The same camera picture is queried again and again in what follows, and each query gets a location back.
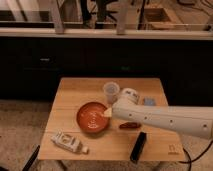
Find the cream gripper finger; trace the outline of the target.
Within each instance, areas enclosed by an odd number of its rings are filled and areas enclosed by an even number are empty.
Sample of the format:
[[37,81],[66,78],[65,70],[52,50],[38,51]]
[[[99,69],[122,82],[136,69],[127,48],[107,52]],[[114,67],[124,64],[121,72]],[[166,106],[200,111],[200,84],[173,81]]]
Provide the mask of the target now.
[[110,107],[110,108],[108,108],[108,109],[106,109],[106,110],[104,111],[103,116],[104,116],[104,117],[107,117],[107,118],[111,118],[111,117],[112,117],[112,112],[113,112],[113,109]]

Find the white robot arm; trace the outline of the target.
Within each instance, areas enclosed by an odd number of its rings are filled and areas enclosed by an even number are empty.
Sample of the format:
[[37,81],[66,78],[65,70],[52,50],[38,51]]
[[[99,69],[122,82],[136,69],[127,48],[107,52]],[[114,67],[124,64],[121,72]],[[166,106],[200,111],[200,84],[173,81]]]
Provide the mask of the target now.
[[136,90],[124,88],[104,116],[213,140],[213,107],[146,106],[138,101]]

